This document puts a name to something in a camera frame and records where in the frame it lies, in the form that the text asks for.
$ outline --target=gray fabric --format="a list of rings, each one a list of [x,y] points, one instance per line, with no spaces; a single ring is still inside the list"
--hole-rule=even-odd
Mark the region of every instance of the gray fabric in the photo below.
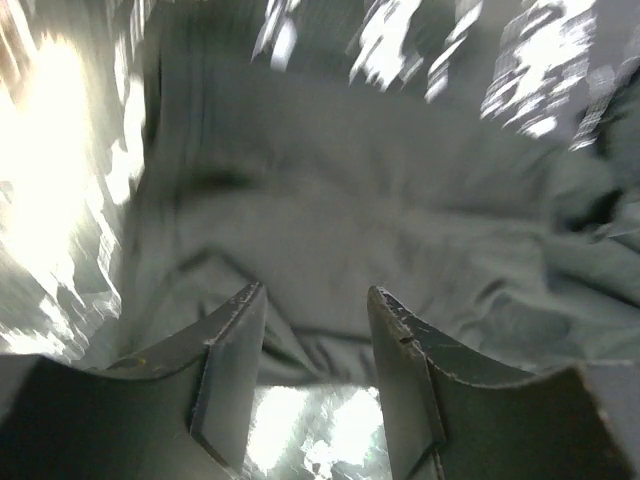
[[[197,30],[168,37],[147,72],[116,356],[256,280],[262,383],[374,383],[371,285],[511,365],[640,356],[640,245],[598,230],[617,198],[607,164],[464,111],[247,65]]]

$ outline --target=gray tarp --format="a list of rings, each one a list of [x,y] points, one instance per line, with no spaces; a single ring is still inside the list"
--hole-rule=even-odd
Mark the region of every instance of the gray tarp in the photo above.
[[[371,285],[534,371],[640,356],[640,237],[608,164],[459,108],[248,65],[198,22],[164,39],[122,316],[98,333],[115,357],[256,280],[266,383],[375,381]]]

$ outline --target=wrinkled cloth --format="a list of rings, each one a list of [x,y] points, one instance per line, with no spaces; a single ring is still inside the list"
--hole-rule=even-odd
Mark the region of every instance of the wrinkled cloth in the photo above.
[[[607,233],[631,205],[610,163],[460,108],[248,65],[198,22],[164,29],[122,316],[96,334],[110,361],[254,281],[265,384],[375,383],[372,285],[531,371],[640,357],[640,237]]]

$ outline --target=dark plastic piece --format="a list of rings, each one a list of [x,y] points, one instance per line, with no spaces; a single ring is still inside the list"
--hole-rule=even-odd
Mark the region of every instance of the dark plastic piece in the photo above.
[[[456,342],[382,289],[368,306],[394,480],[636,478],[637,365],[533,376]]]
[[[109,370],[0,356],[0,477],[227,479],[246,450],[266,293],[251,285]]]

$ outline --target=blurry background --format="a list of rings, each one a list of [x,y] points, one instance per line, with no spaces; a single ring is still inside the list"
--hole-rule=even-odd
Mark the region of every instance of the blurry background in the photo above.
[[[120,312],[121,219],[143,169],[136,50],[158,1],[0,0],[3,351],[85,367],[110,348],[84,356]],[[574,148],[640,52],[637,0],[210,3],[247,62],[464,105]],[[390,478],[375,389],[260,388],[253,417],[246,478]]]

